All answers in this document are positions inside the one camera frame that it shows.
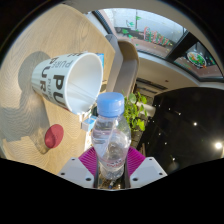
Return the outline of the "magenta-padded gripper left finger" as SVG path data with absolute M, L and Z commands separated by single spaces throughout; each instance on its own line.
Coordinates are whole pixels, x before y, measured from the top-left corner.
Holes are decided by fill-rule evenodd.
M 93 147 L 78 158 L 71 157 L 58 176 L 84 188 L 94 188 L 98 172 L 97 155 Z

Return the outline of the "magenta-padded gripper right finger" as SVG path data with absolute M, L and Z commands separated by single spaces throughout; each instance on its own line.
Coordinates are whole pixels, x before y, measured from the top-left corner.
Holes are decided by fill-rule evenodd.
M 140 188 L 166 176 L 166 172 L 154 157 L 145 157 L 130 147 L 126 157 L 125 185 Z

